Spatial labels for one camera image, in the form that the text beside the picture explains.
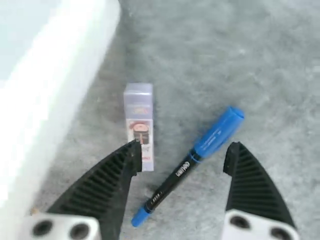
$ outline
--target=blue pen cap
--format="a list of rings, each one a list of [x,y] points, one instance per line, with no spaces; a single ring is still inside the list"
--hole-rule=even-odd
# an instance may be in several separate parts
[[[150,214],[151,213],[147,213],[145,208],[142,206],[132,218],[132,226],[134,226],[135,228],[139,227],[149,217]]]
[[[241,109],[229,106],[210,130],[195,144],[195,152],[202,158],[212,155],[235,133],[244,119],[245,114]]]

